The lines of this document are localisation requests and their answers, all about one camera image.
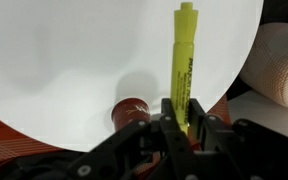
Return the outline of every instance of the highlighter cap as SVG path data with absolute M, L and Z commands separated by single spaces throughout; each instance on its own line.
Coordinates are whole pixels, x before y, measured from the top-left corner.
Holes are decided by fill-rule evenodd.
M 196 31 L 198 11 L 193 10 L 193 3 L 183 2 L 181 9 L 175 11 L 175 42 L 193 42 Z

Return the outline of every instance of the red cylindrical object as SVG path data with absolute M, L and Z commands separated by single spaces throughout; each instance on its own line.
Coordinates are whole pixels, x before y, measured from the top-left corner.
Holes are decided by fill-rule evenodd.
M 134 120 L 150 121 L 150 112 L 143 100 L 128 98 L 115 105 L 111 117 L 115 131 L 118 131 Z

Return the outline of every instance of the yellow highlighter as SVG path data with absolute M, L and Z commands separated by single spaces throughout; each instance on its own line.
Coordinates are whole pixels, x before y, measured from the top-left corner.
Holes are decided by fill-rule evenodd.
M 193 3 L 183 2 L 175 11 L 175 43 L 173 47 L 171 102 L 181 130 L 187 133 L 188 107 L 191 93 L 194 36 L 198 11 Z

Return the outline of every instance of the white circular board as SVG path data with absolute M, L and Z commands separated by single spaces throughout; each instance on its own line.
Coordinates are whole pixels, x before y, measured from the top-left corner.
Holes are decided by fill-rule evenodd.
M 169 97 L 174 10 L 181 1 L 0 0 L 0 120 L 61 148 L 89 151 L 114 133 L 110 114 Z M 208 111 L 238 75 L 263 0 L 196 0 L 192 94 Z

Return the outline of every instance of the orange mesh surface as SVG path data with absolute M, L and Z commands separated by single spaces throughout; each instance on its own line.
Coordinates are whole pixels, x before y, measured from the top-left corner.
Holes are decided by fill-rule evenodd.
M 224 122 L 230 124 L 226 96 L 224 95 L 208 113 L 217 115 Z M 199 150 L 199 143 L 193 138 L 190 128 L 188 129 L 188 140 L 192 150 Z M 0 165 L 15 157 L 60 150 L 62 149 L 29 138 L 0 121 Z M 145 179 L 158 164 L 159 160 L 160 156 L 154 154 L 152 163 L 146 163 L 138 167 L 136 174 L 139 179 Z

